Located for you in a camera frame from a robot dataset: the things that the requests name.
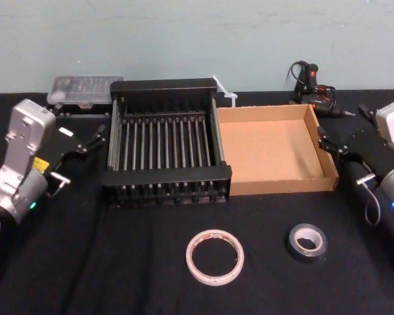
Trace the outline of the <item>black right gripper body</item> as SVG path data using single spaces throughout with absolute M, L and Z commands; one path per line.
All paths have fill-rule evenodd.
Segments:
M 383 178 L 393 170 L 393 150 L 374 128 L 357 131 L 344 144 L 349 151 L 348 157 L 340 160 L 344 182 L 358 188 L 357 179 L 375 174 L 366 182 L 370 191 L 375 192 Z

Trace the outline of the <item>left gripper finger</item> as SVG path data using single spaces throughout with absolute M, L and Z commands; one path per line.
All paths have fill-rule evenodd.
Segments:
M 106 142 L 106 139 L 104 137 L 105 129 L 105 125 L 100 125 L 96 133 L 91 137 L 91 139 L 85 144 L 79 146 L 79 152 L 82 154 L 88 154 L 103 146 Z

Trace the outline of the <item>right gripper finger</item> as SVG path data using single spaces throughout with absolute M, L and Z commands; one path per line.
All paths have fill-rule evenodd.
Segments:
M 359 114 L 372 125 L 376 124 L 375 112 L 365 104 L 359 104 Z
M 345 154 L 345 150 L 338 146 L 322 126 L 317 127 L 319 148 L 335 156 Z

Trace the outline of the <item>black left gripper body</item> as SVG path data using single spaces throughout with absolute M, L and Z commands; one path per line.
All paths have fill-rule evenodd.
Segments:
M 62 179 L 63 165 L 69 159 L 82 159 L 87 149 L 75 134 L 64 127 L 56 128 L 34 157 L 34 170 L 45 178 Z

